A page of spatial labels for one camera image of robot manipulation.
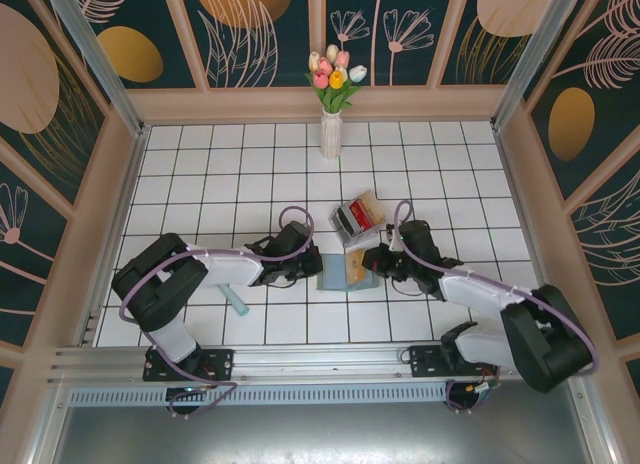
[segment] purple cable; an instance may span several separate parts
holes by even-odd
[[[217,255],[217,256],[243,256],[243,257],[246,257],[248,259],[252,259],[252,260],[254,260],[256,262],[260,262],[260,261],[280,262],[280,261],[286,261],[288,259],[292,259],[292,258],[298,256],[299,254],[302,254],[303,252],[305,252],[307,250],[309,245],[311,245],[311,240],[313,239],[313,233],[314,233],[314,230],[315,230],[313,217],[311,216],[311,214],[309,214],[309,212],[306,209],[303,209],[300,206],[285,207],[282,210],[282,212],[280,213],[280,217],[278,219],[278,222],[280,223],[280,228],[281,229],[283,227],[282,226],[282,216],[287,211],[290,211],[290,210],[297,210],[297,211],[303,212],[306,215],[307,222],[309,223],[309,237],[307,237],[307,240],[304,242],[304,244],[302,246],[300,246],[300,248],[297,249],[296,251],[294,251],[294,252],[292,252],[290,254],[287,254],[286,256],[281,256],[281,257],[256,256],[255,254],[251,254],[251,253],[247,253],[247,252],[243,252],[243,251],[235,251],[235,250],[232,250],[232,249],[197,249],[197,250],[193,250],[193,251],[181,252],[180,254],[176,254],[175,256],[171,256],[170,258],[168,258],[163,263],[158,264],[151,271],[149,271],[142,279],[140,279],[140,281],[138,281],[135,286],[133,286],[131,288],[129,293],[122,300],[122,304],[120,305],[120,311],[119,311],[120,319],[122,319],[125,322],[135,323],[136,322],[135,319],[131,319],[131,318],[125,316],[125,314],[124,314],[125,310],[127,309],[127,306],[129,305],[129,302],[131,302],[131,299],[133,298],[133,296],[142,288],[142,286],[144,286],[147,282],[149,282],[160,271],[162,271],[168,265],[173,264],[176,261],[179,261],[180,259],[184,259],[186,257],[191,257],[191,256],[202,256],[202,255],[208,256],[208,255],[212,254],[212,255]],[[227,397],[229,394],[231,394],[238,387],[238,383],[237,382],[232,382],[232,381],[212,381],[210,379],[204,379],[204,378],[201,378],[201,377],[197,377],[197,376],[194,376],[192,374],[189,374],[186,371],[183,371],[173,361],[171,361],[171,359],[169,359],[169,357],[162,350],[162,348],[160,346],[158,346],[156,341],[148,333],[145,332],[144,335],[146,336],[147,339],[149,339],[149,342],[151,342],[151,344],[153,346],[155,346],[155,348],[158,350],[158,354],[160,354],[162,359],[164,359],[164,361],[169,365],[169,367],[171,369],[173,369],[175,372],[177,372],[178,374],[180,374],[181,376],[183,376],[186,379],[189,379],[191,381],[200,382],[202,384],[207,384],[209,386],[228,386],[229,387],[229,390],[225,391],[222,395],[220,395],[211,404],[208,404],[208,405],[206,405],[204,407],[198,408],[196,411],[194,411],[191,414],[189,414],[190,416],[194,417],[196,415],[203,414],[203,413],[207,412],[211,408],[215,407],[220,401],[222,401],[225,397]],[[172,415],[174,417],[177,416],[177,413],[173,409],[173,404],[175,403],[176,399],[179,399],[180,397],[183,397],[185,395],[202,394],[204,392],[206,392],[206,391],[183,392],[183,393],[180,393],[180,394],[177,394],[176,396],[174,396],[174,398],[169,403],[169,410],[171,411]]]
[[[409,212],[404,217],[404,219],[402,219],[402,221],[400,221],[400,219],[399,219],[400,208],[405,204],[407,204],[409,206]],[[480,274],[476,274],[473,271],[459,271],[459,270],[456,270],[456,269],[446,269],[444,267],[436,266],[436,265],[431,264],[431,263],[429,263],[427,261],[424,261],[424,260],[420,259],[418,256],[416,256],[411,251],[411,249],[409,249],[407,247],[407,245],[405,244],[404,240],[400,236],[400,231],[399,231],[400,225],[403,224],[404,222],[406,222],[407,218],[411,215],[412,211],[413,211],[413,205],[411,204],[411,202],[407,201],[407,200],[404,200],[404,201],[400,201],[398,203],[398,206],[396,207],[396,211],[395,211],[395,213],[393,215],[393,225],[394,225],[393,232],[394,232],[394,235],[398,239],[398,241],[400,242],[400,245],[402,246],[402,249],[404,250],[404,252],[406,252],[407,255],[411,259],[416,261],[418,264],[423,265],[424,267],[427,267],[429,269],[433,269],[434,271],[441,272],[443,274],[449,274],[449,275],[452,275],[452,276],[464,277],[464,278],[468,278],[468,279],[475,279],[476,281],[480,281],[480,282],[484,282],[486,284],[489,284],[490,286],[492,286],[492,287],[494,287],[494,288],[496,288],[496,289],[498,289],[500,291],[510,292],[512,294],[515,294],[516,296],[522,297],[524,299],[527,299],[529,302],[532,302],[532,303],[536,304],[540,308],[542,308],[545,311],[547,311],[549,314],[552,314],[553,316],[557,317],[558,320],[560,320],[560,322],[562,322],[565,326],[570,328],[582,340],[582,342],[584,342],[584,345],[587,347],[587,349],[589,349],[589,353],[591,354],[591,359],[593,360],[593,364],[591,365],[591,367],[589,369],[584,370],[584,371],[580,371],[578,373],[578,375],[579,376],[590,376],[590,375],[595,374],[597,372],[597,370],[600,368],[600,356],[598,355],[598,351],[596,351],[596,348],[593,345],[593,342],[591,342],[591,339],[589,339],[589,336],[587,336],[587,334],[582,329],[580,329],[579,326],[577,326],[575,323],[573,323],[573,321],[571,321],[568,317],[566,317],[560,311],[558,311],[558,310],[554,309],[553,307],[551,307],[546,302],[542,301],[541,299],[538,299],[535,296],[532,296],[531,294],[527,294],[526,292],[523,292],[523,291],[517,289],[515,286],[508,286],[507,284],[505,284],[503,282],[496,281],[495,279],[491,279],[489,277],[482,276]]]

